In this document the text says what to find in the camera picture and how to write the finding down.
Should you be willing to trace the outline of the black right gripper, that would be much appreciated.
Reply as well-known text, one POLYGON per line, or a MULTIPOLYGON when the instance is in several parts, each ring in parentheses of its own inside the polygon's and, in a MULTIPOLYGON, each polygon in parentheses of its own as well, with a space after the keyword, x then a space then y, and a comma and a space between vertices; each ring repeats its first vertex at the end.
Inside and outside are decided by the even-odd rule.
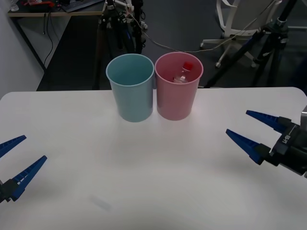
POLYGON ((257 143, 230 129, 226 134, 258 165, 270 154, 272 163, 281 165, 302 176, 307 173, 307 132, 291 119, 282 116, 272 116, 256 111, 247 110, 246 114, 282 133, 280 138, 270 148, 257 143))

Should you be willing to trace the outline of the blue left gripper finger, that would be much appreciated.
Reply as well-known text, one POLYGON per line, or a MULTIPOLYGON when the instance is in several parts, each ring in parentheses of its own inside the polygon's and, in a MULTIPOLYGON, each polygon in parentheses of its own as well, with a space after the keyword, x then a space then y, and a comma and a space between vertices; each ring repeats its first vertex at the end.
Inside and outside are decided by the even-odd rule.
POLYGON ((7 202, 10 200, 16 201, 19 199, 19 197, 25 191, 25 188, 28 186, 28 184, 31 182, 31 180, 34 178, 46 160, 47 157, 42 156, 18 175, 1 184, 0 202, 3 202, 4 200, 7 202))
POLYGON ((26 139, 25 135, 13 138, 0 144, 0 158, 26 139))

